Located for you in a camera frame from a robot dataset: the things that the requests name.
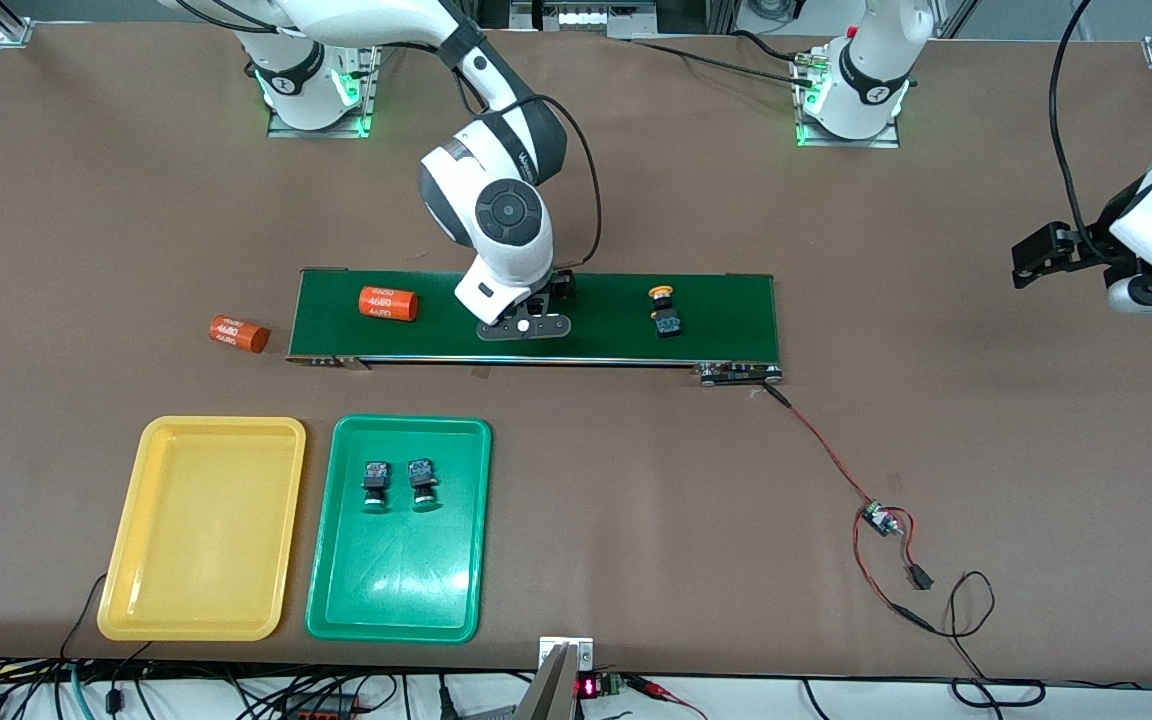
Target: orange can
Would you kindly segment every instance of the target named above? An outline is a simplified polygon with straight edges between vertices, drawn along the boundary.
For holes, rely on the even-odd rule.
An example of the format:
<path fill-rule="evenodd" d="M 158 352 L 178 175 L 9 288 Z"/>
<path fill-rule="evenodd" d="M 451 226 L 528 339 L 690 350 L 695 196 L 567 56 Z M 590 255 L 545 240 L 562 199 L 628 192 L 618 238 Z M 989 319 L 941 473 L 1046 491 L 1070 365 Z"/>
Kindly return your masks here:
<path fill-rule="evenodd" d="M 369 285 L 358 293 L 358 311 L 363 314 L 370 314 L 372 318 L 411 323 L 416 319 L 416 310 L 419 305 L 415 291 L 391 290 L 388 287 Z"/>
<path fill-rule="evenodd" d="M 217 314 L 211 319 L 211 340 L 232 344 L 240 350 L 257 353 L 265 350 L 265 343 L 270 341 L 270 332 L 260 325 L 243 323 L 225 314 Z"/>

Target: table surface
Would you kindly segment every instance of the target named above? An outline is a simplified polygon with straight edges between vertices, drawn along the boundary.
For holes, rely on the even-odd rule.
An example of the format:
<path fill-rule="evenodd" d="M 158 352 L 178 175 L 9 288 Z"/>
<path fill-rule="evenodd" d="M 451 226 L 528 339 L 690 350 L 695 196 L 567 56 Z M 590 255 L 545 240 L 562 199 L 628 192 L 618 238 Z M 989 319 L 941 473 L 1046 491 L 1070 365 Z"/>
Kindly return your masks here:
<path fill-rule="evenodd" d="M 594 272 L 776 274 L 788 396 L 870 493 L 919 521 L 863 536 L 874 574 L 940 620 L 979 569 L 991 675 L 1152 679 L 1152 318 L 1100 275 L 1011 289 L 1011 243 L 1067 218 L 1047 137 L 1049 45 L 933 41 L 901 150 L 799 149 L 783 86 L 582 33 L 492 40 L 593 143 Z M 745 41 L 689 50 L 775 70 Z M 782 40 L 788 47 L 788 40 Z M 109 561 L 141 430 L 166 414 L 290 415 L 310 432 L 282 624 L 177 659 L 528 667 L 593 635 L 635 670 L 961 675 L 852 564 L 858 501 L 765 393 L 681 370 L 282 361 L 302 266 L 462 270 L 417 161 L 465 118 L 433 58 L 392 61 L 370 141 L 266 141 L 225 31 L 40 26 L 0 56 L 0 655 L 52 655 Z M 1135 44 L 1076 45 L 1064 142 L 1090 215 L 1152 158 Z M 573 137 L 545 184 L 559 258 L 593 230 Z M 212 314 L 274 328 L 263 356 Z M 495 430 L 483 612 L 465 646 L 317 642 L 303 629 L 329 430 L 348 414 Z M 980 590 L 967 593 L 969 614 Z M 92 615 L 70 652 L 127 655 Z"/>

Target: yellow tray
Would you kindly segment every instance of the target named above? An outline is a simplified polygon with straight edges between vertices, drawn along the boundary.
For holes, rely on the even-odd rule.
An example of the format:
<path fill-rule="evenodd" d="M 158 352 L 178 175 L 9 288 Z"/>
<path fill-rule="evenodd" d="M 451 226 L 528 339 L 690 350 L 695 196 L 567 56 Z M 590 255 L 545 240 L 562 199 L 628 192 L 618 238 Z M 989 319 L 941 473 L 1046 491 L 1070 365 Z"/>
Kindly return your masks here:
<path fill-rule="evenodd" d="M 278 626 L 305 429 L 152 420 L 127 490 L 99 624 L 113 641 L 259 641 Z"/>

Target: teal cable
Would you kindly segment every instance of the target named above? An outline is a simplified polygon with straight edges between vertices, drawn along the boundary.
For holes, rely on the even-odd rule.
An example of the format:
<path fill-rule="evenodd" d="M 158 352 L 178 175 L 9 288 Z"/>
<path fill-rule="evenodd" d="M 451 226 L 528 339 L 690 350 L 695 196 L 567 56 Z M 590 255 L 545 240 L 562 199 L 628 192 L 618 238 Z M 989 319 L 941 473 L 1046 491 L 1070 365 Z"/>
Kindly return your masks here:
<path fill-rule="evenodd" d="M 83 712 L 84 719 L 96 720 L 96 715 L 92 715 L 92 708 L 88 707 L 88 698 L 83 697 L 83 684 L 78 682 L 77 662 L 69 666 L 69 684 L 74 688 L 74 698 L 78 702 L 78 710 Z"/>

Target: component with orange top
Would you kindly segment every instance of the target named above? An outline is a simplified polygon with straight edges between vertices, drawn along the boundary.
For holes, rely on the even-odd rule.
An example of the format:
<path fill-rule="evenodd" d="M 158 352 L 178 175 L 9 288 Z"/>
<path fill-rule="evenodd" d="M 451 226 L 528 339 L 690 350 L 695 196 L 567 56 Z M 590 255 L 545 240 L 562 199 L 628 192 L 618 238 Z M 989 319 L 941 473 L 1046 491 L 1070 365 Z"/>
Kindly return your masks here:
<path fill-rule="evenodd" d="M 419 305 L 415 291 L 391 290 L 388 287 L 369 285 L 358 293 L 358 311 L 363 314 L 370 314 L 372 318 L 411 323 L 416 319 L 416 310 Z"/>
<path fill-rule="evenodd" d="M 660 285 L 649 290 L 647 295 L 652 297 L 652 319 L 657 324 L 657 336 L 673 338 L 682 334 L 682 318 L 673 309 L 673 288 Z"/>
<path fill-rule="evenodd" d="M 270 341 L 270 332 L 260 325 L 243 323 L 225 314 L 211 319 L 211 340 L 232 344 L 240 350 L 260 354 Z"/>

